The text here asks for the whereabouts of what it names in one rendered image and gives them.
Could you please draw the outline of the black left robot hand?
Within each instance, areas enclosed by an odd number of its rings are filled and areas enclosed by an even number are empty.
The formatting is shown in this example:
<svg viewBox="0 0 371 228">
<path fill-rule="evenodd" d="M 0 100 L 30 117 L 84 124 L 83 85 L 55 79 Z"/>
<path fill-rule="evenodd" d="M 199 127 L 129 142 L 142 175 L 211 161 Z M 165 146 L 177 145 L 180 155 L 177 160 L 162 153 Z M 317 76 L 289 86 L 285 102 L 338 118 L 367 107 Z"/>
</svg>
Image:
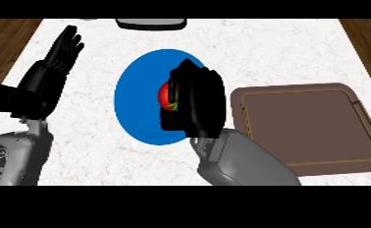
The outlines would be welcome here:
<svg viewBox="0 0 371 228">
<path fill-rule="evenodd" d="M 46 58 L 37 61 L 17 87 L 0 84 L 0 112 L 12 118 L 46 119 L 59 102 L 67 76 L 84 48 L 77 26 L 68 26 Z"/>
</svg>

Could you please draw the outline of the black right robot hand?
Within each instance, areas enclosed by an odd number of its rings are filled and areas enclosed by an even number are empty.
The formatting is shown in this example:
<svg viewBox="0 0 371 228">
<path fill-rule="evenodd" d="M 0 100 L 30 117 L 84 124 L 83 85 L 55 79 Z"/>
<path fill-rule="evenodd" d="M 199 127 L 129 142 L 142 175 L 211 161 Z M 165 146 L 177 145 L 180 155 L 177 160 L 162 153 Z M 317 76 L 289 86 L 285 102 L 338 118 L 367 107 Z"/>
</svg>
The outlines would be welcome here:
<svg viewBox="0 0 371 228">
<path fill-rule="evenodd" d="M 179 101 L 176 111 L 159 105 L 164 131 L 183 131 L 187 138 L 217 139 L 227 120 L 227 96 L 221 75 L 186 59 L 170 73 L 170 101 Z"/>
</svg>

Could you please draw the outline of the red tomato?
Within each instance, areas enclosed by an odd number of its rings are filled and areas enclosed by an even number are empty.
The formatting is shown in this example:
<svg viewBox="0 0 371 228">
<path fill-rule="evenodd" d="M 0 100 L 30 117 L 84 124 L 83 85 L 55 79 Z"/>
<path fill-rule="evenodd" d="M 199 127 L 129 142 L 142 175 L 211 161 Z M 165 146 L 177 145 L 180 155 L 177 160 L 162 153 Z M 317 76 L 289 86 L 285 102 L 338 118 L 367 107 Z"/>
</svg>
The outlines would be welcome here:
<svg viewBox="0 0 371 228">
<path fill-rule="evenodd" d="M 170 101 L 168 84 L 164 84 L 158 92 L 158 102 L 164 110 L 176 111 L 179 108 L 179 101 Z"/>
</svg>

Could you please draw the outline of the blue plate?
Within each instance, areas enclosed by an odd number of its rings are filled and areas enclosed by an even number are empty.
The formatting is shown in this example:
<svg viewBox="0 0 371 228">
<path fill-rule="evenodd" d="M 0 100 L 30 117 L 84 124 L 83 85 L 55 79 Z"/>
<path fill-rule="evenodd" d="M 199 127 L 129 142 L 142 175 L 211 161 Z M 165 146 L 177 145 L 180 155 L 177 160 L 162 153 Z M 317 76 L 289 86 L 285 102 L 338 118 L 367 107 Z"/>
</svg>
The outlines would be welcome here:
<svg viewBox="0 0 371 228">
<path fill-rule="evenodd" d="M 190 59 L 198 67 L 201 60 L 177 49 L 159 49 L 143 54 L 124 70 L 115 89 L 117 118 L 130 136 L 155 145 L 179 143 L 183 131 L 161 128 L 158 92 L 168 82 L 170 72 Z"/>
</svg>

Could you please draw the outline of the brown tray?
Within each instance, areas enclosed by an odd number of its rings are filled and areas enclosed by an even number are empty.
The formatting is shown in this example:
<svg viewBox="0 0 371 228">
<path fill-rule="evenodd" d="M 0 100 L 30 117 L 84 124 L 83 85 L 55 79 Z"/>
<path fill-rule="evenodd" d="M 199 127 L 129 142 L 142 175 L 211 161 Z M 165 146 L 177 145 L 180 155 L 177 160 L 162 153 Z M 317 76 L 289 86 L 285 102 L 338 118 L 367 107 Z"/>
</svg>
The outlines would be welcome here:
<svg viewBox="0 0 371 228">
<path fill-rule="evenodd" d="M 301 176 L 371 172 L 371 118 L 343 84 L 240 87 L 235 128 Z"/>
</svg>

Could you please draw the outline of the grey and black appliance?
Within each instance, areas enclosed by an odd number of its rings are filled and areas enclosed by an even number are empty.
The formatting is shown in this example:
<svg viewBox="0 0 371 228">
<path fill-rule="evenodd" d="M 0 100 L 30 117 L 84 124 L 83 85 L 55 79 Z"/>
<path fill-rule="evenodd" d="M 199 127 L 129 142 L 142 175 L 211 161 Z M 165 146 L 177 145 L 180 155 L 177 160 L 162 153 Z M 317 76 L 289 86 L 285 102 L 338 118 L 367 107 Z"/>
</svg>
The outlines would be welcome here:
<svg viewBox="0 0 371 228">
<path fill-rule="evenodd" d="M 187 26 L 186 19 L 117 19 L 121 29 L 179 30 Z"/>
</svg>

